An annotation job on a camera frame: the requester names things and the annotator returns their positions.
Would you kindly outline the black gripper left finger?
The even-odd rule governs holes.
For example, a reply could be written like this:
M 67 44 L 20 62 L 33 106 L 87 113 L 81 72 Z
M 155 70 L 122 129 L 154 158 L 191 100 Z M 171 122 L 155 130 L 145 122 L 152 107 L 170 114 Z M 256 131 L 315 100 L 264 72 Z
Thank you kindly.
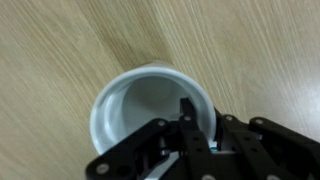
M 178 120 L 153 119 L 92 160 L 87 180 L 143 180 L 173 152 L 178 158 L 159 180 L 229 180 L 224 171 L 234 155 L 211 151 L 189 99 L 180 100 L 180 110 Z

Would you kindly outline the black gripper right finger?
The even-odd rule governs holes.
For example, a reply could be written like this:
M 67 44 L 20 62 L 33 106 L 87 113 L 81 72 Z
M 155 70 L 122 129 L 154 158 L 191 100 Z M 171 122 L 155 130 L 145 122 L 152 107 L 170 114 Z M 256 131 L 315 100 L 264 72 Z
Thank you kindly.
M 263 117 L 216 114 L 218 180 L 320 180 L 320 143 Z

